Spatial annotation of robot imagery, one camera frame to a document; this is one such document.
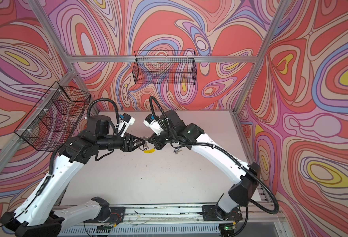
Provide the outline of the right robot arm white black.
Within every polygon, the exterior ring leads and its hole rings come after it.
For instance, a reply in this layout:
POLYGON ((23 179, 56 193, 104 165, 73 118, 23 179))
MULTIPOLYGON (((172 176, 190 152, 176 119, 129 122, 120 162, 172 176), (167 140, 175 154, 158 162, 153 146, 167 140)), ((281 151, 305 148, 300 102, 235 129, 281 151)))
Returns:
POLYGON ((270 188, 260 180, 261 168, 258 164, 248 164, 236 158, 196 124, 186 125, 175 111, 165 112, 154 96, 149 97, 149 105, 151 114, 146 117, 144 124, 153 130, 148 142, 156 150, 162 150, 167 144, 175 149, 187 148, 206 158, 233 182, 228 192, 217 201, 213 216, 226 220, 234 208, 248 207, 250 203, 268 214, 278 214, 279 203, 270 188), (252 199, 258 186, 268 193, 274 205, 273 209, 268 209, 252 199))

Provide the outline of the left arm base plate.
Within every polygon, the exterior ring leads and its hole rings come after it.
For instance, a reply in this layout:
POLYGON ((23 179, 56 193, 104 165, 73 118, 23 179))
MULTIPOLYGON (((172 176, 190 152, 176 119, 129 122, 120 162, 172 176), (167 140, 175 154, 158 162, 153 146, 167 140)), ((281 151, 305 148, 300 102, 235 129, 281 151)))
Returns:
POLYGON ((111 206, 104 217, 101 217, 99 223, 122 223, 124 220, 126 208, 124 206, 111 206))

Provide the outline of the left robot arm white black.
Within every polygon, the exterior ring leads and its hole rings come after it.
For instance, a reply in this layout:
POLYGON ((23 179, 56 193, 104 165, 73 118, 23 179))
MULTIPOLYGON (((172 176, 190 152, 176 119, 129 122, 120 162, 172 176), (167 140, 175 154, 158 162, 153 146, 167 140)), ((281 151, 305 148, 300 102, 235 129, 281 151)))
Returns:
POLYGON ((87 111, 87 127, 77 136, 67 139, 52 152, 49 170, 33 193, 15 211, 6 212, 0 224, 17 237, 56 237, 62 230, 88 220, 107 222, 112 216, 110 204, 94 197, 88 202, 61 211, 53 206, 69 182, 94 157, 101 160, 100 150, 111 154, 119 149, 132 152, 145 141, 127 133, 135 118, 116 113, 116 124, 103 115, 91 116, 92 107, 102 99, 93 101, 87 111))

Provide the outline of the metal keyring disc yellow handle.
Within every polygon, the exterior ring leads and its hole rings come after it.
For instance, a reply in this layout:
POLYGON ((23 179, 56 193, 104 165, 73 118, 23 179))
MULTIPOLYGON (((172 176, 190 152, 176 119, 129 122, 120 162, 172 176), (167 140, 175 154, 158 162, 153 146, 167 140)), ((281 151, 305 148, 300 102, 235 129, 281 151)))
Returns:
POLYGON ((141 150, 145 154, 152 154, 152 153, 154 153, 156 151, 154 148, 150 148, 149 147, 149 143, 147 142, 149 137, 142 136, 140 138, 145 140, 146 142, 142 146, 139 147, 139 150, 141 150))

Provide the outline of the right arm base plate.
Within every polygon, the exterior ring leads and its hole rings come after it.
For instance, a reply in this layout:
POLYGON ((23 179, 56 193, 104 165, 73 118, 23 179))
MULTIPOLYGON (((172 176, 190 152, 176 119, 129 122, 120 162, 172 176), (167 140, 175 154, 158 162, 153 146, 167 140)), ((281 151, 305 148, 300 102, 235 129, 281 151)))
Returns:
POLYGON ((243 219, 242 212, 239 206, 232 209, 231 212, 225 212, 220 207, 215 205, 203 205, 202 211, 198 212, 203 217, 204 221, 236 221, 243 219))

